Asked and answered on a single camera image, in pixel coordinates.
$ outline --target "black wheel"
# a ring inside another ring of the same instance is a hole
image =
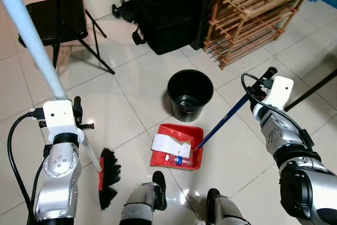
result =
[[[120,12],[120,10],[117,8],[117,6],[115,4],[112,5],[112,14],[116,18],[120,18],[121,17],[121,12]]]
[[[211,225],[215,223],[215,214],[214,214],[214,197],[220,195],[218,189],[212,188],[209,190],[207,194],[207,218],[206,218],[206,225]]]
[[[155,209],[164,211],[167,208],[166,183],[165,183],[164,174],[161,171],[155,171],[152,176],[152,182],[160,186],[160,187],[155,188],[155,194],[156,194]]]

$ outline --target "wooden rack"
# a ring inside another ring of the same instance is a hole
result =
[[[205,52],[209,50],[223,70],[225,65],[277,40],[302,3],[303,0],[216,0]],[[286,22],[278,28],[284,19]]]

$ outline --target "blue handle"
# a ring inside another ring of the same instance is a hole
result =
[[[212,131],[204,138],[204,140],[198,145],[200,149],[247,101],[249,97],[245,94],[237,104],[226,114],[226,116],[212,129]]]

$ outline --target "water bottle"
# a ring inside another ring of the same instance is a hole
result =
[[[193,165],[192,159],[183,158],[182,156],[177,155],[166,155],[165,161],[169,161],[172,164],[191,167]]]

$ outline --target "tile floor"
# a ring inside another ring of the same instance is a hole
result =
[[[280,205],[278,170],[264,146],[258,123],[242,108],[204,148],[202,167],[186,172],[150,167],[151,142],[161,123],[181,123],[172,117],[165,93],[175,72],[198,69],[212,80],[215,92],[201,116],[188,125],[208,133],[243,95],[243,72],[261,75],[275,66],[280,75],[294,79],[291,101],[337,67],[337,9],[318,1],[305,2],[287,32],[220,71],[202,50],[189,46],[157,56],[147,46],[135,46],[135,25],[108,16],[99,20],[108,38],[98,37],[101,54],[114,68],[106,73],[77,42],[63,44],[57,71],[69,97],[80,95],[86,131],[99,154],[102,147],[115,150],[122,165],[117,197],[100,211],[97,174],[82,148],[80,199],[76,224],[118,224],[123,204],[142,182],[161,170],[167,183],[168,208],[155,212],[156,224],[204,224],[205,197],[216,187],[239,206],[252,224],[299,224]],[[27,211],[11,171],[6,139],[12,123],[33,106],[53,98],[27,49],[17,43],[17,31],[0,5],[0,224],[24,224]],[[87,42],[93,44],[92,32]],[[337,79],[329,82],[289,112],[306,128],[325,165],[337,173]],[[28,192],[42,160],[47,133],[26,120],[14,135],[14,155]]]

